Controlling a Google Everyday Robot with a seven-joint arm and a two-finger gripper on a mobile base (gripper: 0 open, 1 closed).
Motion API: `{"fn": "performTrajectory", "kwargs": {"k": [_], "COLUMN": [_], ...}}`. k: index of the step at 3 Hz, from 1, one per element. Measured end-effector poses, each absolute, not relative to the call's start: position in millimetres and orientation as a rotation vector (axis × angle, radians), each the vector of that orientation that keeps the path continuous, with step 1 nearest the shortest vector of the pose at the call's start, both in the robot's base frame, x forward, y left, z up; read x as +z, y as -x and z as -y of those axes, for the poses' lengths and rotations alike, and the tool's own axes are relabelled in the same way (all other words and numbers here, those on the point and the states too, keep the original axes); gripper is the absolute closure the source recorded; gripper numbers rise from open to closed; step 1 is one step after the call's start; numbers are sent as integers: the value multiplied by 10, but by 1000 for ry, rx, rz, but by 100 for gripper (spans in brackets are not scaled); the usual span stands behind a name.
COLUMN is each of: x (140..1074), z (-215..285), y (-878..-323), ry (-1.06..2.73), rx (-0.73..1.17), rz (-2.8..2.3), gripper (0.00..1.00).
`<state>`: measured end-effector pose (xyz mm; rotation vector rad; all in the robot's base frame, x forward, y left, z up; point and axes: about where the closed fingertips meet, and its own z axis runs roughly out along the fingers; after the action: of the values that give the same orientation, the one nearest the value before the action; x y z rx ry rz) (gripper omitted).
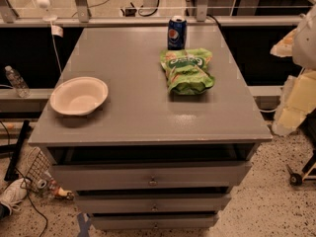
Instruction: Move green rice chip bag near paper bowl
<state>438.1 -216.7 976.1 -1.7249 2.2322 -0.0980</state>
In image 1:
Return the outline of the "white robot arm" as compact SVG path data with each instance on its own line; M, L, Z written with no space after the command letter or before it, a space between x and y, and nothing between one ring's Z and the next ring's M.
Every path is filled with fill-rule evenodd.
M316 109L316 5L272 47L271 54L291 56L293 63L302 68L297 77L287 77L272 125L275 134L287 136Z

